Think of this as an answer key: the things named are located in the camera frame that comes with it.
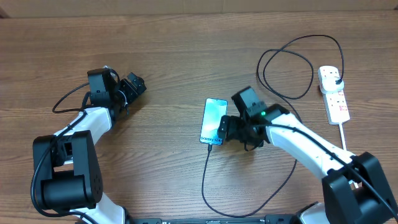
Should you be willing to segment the black Samsung smartphone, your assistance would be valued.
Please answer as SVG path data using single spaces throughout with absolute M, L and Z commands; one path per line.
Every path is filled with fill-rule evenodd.
M 223 140 L 218 137 L 221 118 L 227 114 L 228 102 L 214 98 L 207 98 L 203 114 L 200 142 L 203 144 L 222 145 Z

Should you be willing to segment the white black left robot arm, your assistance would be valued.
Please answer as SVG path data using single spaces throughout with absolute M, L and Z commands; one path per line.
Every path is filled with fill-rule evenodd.
M 78 116 L 54 134 L 39 136 L 32 144 L 34 173 L 30 197 L 43 216 L 76 216 L 82 223 L 133 223 L 125 207 L 104 192 L 95 145 L 129 105 L 146 91 L 144 79 L 134 73 L 120 78 L 105 66 L 87 73 L 89 90 Z

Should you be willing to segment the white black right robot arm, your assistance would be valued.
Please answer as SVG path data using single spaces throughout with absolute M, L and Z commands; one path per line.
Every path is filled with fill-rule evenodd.
M 266 106 L 249 86 L 233 95 L 239 116 L 224 115 L 218 136 L 288 152 L 322 183 L 323 202 L 296 214 L 293 223 L 385 223 L 397 218 L 397 203 L 379 160 L 357 156 L 305 127 L 281 105 Z

